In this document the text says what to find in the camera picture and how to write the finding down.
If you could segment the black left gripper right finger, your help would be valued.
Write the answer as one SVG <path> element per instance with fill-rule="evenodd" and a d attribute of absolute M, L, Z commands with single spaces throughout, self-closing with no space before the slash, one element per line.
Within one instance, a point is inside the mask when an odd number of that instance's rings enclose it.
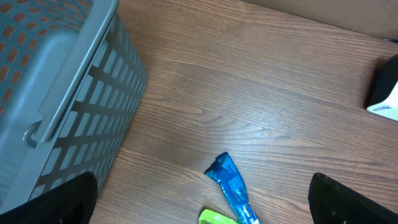
<path fill-rule="evenodd" d="M 314 173 L 308 202 L 314 224 L 397 224 L 397 214 L 340 182 Z"/>

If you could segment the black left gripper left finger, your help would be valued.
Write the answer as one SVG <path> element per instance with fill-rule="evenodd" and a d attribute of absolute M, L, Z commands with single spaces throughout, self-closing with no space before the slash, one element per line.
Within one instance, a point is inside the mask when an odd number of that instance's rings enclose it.
<path fill-rule="evenodd" d="M 1 224 L 88 224 L 98 198 L 94 173 L 85 172 L 1 215 Z"/>

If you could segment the blue snack bar wrapper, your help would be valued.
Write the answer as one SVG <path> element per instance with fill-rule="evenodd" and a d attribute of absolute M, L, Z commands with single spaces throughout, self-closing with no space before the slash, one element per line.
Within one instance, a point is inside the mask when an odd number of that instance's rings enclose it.
<path fill-rule="evenodd" d="M 221 187 L 224 198 L 235 214 L 238 223 L 262 223 L 249 204 L 244 180 L 227 152 L 223 152 L 215 158 L 205 171 L 205 175 Z"/>

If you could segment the green snack packet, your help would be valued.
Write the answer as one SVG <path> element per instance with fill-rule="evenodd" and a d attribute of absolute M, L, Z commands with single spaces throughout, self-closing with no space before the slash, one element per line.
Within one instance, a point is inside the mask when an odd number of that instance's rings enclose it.
<path fill-rule="evenodd" d="M 198 224 L 238 224 L 235 220 L 226 217 L 218 212 L 204 209 L 199 218 Z"/>

